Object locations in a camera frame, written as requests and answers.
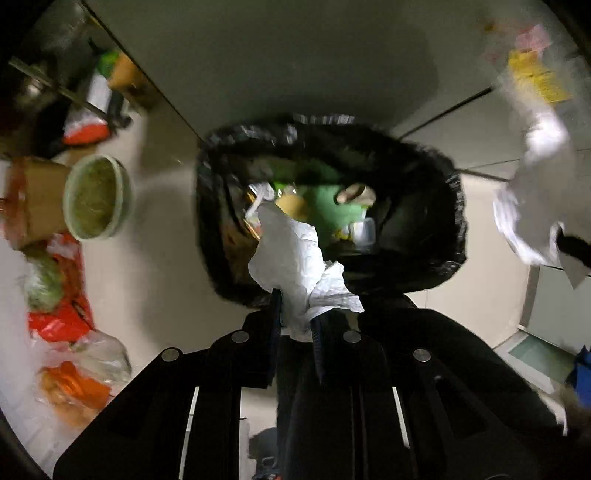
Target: orange plastic bag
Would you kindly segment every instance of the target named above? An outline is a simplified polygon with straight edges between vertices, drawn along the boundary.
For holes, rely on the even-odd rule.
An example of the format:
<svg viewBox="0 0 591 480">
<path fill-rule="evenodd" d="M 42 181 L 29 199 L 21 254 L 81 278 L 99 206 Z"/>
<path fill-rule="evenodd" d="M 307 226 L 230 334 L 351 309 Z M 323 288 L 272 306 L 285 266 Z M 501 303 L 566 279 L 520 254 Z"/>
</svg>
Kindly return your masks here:
<svg viewBox="0 0 591 480">
<path fill-rule="evenodd" d="M 56 414 L 74 428 L 86 427 L 106 407 L 111 389 L 80 375 L 74 364 L 43 368 L 40 388 Z"/>
</svg>

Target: green bowl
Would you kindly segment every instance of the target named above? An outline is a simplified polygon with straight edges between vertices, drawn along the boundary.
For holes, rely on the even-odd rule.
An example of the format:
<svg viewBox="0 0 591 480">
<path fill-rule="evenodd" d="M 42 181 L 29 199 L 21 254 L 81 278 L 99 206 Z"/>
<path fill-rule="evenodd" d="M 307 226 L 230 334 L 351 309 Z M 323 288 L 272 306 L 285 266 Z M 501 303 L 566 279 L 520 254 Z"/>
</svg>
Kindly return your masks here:
<svg viewBox="0 0 591 480">
<path fill-rule="evenodd" d="M 116 193 L 115 193 L 115 208 L 111 221 L 107 224 L 105 229 L 95 236 L 90 236 L 80 227 L 76 215 L 74 215 L 74 200 L 76 198 L 76 191 L 82 175 L 85 171 L 98 160 L 109 160 L 115 173 Z M 80 161 L 72 168 L 66 180 L 66 187 L 64 189 L 63 210 L 64 219 L 68 230 L 74 238 L 80 242 L 89 240 L 100 240 L 113 236 L 117 233 L 121 225 L 125 222 L 127 214 L 129 213 L 129 204 L 131 201 L 131 186 L 129 183 L 129 176 L 125 168 L 118 160 L 108 155 L 94 154 L 88 155 L 80 159 Z"/>
</svg>

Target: food package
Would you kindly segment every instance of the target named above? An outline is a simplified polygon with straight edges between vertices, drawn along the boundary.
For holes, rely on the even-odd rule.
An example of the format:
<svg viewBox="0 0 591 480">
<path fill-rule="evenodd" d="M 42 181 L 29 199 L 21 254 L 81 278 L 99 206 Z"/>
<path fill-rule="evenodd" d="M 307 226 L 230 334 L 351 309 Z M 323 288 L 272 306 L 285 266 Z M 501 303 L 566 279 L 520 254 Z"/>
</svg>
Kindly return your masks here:
<svg viewBox="0 0 591 480">
<path fill-rule="evenodd" d="M 39 372 L 41 400 L 48 402 L 61 421 L 72 428 L 85 428 L 106 407 L 111 389 L 85 377 L 74 363 L 45 367 Z"/>
<path fill-rule="evenodd" d="M 58 233 L 47 244 L 35 244 L 24 253 L 30 265 L 25 279 L 29 331 L 47 342 L 75 342 L 90 332 L 93 319 L 84 295 L 80 244 L 69 233 Z"/>
</svg>

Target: plastic bag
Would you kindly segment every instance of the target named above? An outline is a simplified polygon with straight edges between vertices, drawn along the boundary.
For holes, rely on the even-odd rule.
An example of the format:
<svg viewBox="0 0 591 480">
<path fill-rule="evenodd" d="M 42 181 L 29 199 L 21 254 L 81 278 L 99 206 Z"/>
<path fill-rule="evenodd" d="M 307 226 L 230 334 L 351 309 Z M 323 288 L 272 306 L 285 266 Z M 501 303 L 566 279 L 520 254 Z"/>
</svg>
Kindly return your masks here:
<svg viewBox="0 0 591 480">
<path fill-rule="evenodd" d="M 33 334 L 32 352 L 44 367 L 57 367 L 69 361 L 84 376 L 110 387 L 122 387 L 131 379 L 127 350 L 117 338 L 90 330 L 71 342 L 46 342 Z"/>
<path fill-rule="evenodd" d="M 526 264 L 563 268 L 574 288 L 589 273 L 591 252 L 588 160 L 573 147 L 574 135 L 588 135 L 591 76 L 578 69 L 568 36 L 550 31 L 558 30 L 523 19 L 491 26 L 484 59 L 527 130 L 527 152 L 497 192 L 494 212 Z M 561 236 L 583 247 L 571 251 L 568 241 L 561 247 Z"/>
<path fill-rule="evenodd" d="M 345 267 L 345 284 L 359 296 L 433 288 L 466 259 L 464 196 L 452 162 L 356 125 L 348 115 L 284 116 L 218 130 L 201 145 L 197 175 L 207 270 L 220 296 L 247 306 L 268 301 L 268 293 L 235 265 L 247 268 L 255 250 L 243 223 L 252 183 L 362 183 L 373 189 L 376 202 L 367 212 L 376 226 L 373 249 L 359 252 L 342 243 L 323 248 L 326 261 Z M 240 239 L 249 248 L 238 255 Z"/>
<path fill-rule="evenodd" d="M 58 263 L 45 251 L 28 251 L 29 270 L 25 294 L 31 312 L 53 311 L 64 297 L 62 273 Z"/>
<path fill-rule="evenodd" d="M 39 389 L 61 421 L 85 428 L 106 407 L 111 389 L 81 375 L 70 361 L 39 372 Z"/>
<path fill-rule="evenodd" d="M 71 347 L 76 368 L 85 375 L 107 384 L 128 382 L 131 365 L 127 350 L 117 338 L 91 330 Z"/>
<path fill-rule="evenodd" d="M 47 342 L 75 342 L 90 332 L 93 328 L 93 319 L 90 305 L 84 295 L 80 244 L 69 233 L 57 233 L 47 244 L 42 242 L 27 248 L 25 255 L 33 265 L 38 265 L 39 259 L 43 258 L 46 266 L 50 255 L 57 265 L 61 281 L 61 299 L 55 308 L 50 311 L 42 309 L 29 312 L 29 331 L 37 332 Z M 52 288 L 57 290 L 55 276 L 56 273 L 53 272 Z M 32 283 L 31 280 L 25 281 L 25 292 L 29 298 L 32 295 Z M 38 282 L 36 285 L 35 292 L 38 297 Z"/>
</svg>

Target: clutter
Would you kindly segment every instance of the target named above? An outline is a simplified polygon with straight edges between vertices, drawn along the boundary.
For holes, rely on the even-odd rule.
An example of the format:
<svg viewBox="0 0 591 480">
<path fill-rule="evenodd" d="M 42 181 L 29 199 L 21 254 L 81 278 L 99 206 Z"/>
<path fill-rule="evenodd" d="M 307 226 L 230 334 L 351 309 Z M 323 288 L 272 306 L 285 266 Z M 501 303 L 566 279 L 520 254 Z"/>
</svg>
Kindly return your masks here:
<svg viewBox="0 0 591 480">
<path fill-rule="evenodd" d="M 588 167 L 574 151 L 570 136 L 577 122 L 588 124 L 591 106 L 567 91 L 563 85 L 570 83 L 545 65 L 549 61 L 560 67 L 556 59 L 561 52 L 542 25 L 512 34 L 499 31 L 505 39 L 492 42 L 486 58 L 497 70 L 499 90 L 528 132 L 527 152 L 514 178 L 497 194 L 495 222 L 525 263 L 563 268 L 575 288 L 590 269 L 574 252 L 562 252 L 557 238 L 591 242 Z"/>
<path fill-rule="evenodd" d="M 80 160 L 68 176 L 64 216 L 79 241 L 112 236 L 122 225 L 131 189 L 123 166 L 107 155 Z"/>
<path fill-rule="evenodd" d="M 333 308 L 363 311 L 359 297 L 345 286 L 343 266 L 324 262 L 313 226 L 270 202 L 258 210 L 262 236 L 248 271 L 265 291 L 281 290 L 281 323 L 289 336 L 311 342 L 314 317 Z"/>
<path fill-rule="evenodd" d="M 202 142 L 198 165 L 199 242 L 223 298 L 251 307 L 269 299 L 244 275 L 251 251 L 236 254 L 237 237 L 255 238 L 243 222 L 253 183 L 272 184 L 280 208 L 316 227 L 323 257 L 344 266 L 345 284 L 355 294 L 433 288 L 465 261 L 464 200 L 452 162 L 356 125 L 352 116 L 286 115 L 223 128 Z M 353 185 L 339 203 L 339 193 Z M 368 207 L 371 192 L 375 201 Z M 364 218 L 374 220 L 371 248 L 335 241 L 344 226 Z M 236 234 L 231 244 L 222 241 L 230 229 Z M 241 268 L 232 265 L 236 258 Z"/>
<path fill-rule="evenodd" d="M 267 182 L 254 183 L 249 185 L 248 188 L 255 195 L 255 198 L 252 198 L 252 195 L 249 193 L 249 200 L 251 200 L 252 204 L 244 215 L 244 221 L 252 235 L 259 240 L 261 237 L 261 223 L 258 214 L 256 213 L 256 209 L 263 200 L 274 200 L 275 190 Z"/>
<path fill-rule="evenodd" d="M 317 185 L 309 186 L 303 193 L 309 206 L 308 221 L 316 227 L 321 248 L 332 242 L 336 231 L 365 216 L 366 209 L 362 205 L 335 201 L 341 190 L 341 185 Z"/>
<path fill-rule="evenodd" d="M 54 309 L 36 308 L 29 311 L 29 330 L 37 332 L 47 342 L 77 341 L 93 328 L 92 312 L 84 294 L 80 245 L 69 233 L 60 233 L 46 243 L 27 248 L 24 254 L 29 264 L 37 269 L 40 258 L 43 259 L 46 269 L 51 265 L 51 288 L 61 293 L 61 298 Z M 48 255 L 51 255 L 51 260 L 55 262 L 57 272 L 54 265 L 49 263 Z M 31 297 L 39 290 L 39 288 L 31 290 L 30 286 L 38 285 L 37 280 L 25 279 L 27 297 Z M 57 280 L 61 282 L 61 288 L 57 286 Z M 51 300 L 57 300 L 57 293 L 53 293 Z"/>
<path fill-rule="evenodd" d="M 33 157 L 15 158 L 7 171 L 0 213 L 15 250 L 66 230 L 61 204 L 70 169 Z"/>
<path fill-rule="evenodd" d="M 86 300 L 80 244 L 58 233 L 23 250 L 30 311 L 31 352 L 41 365 L 41 400 L 66 425 L 80 430 L 131 379 L 127 351 L 98 330 Z"/>
</svg>

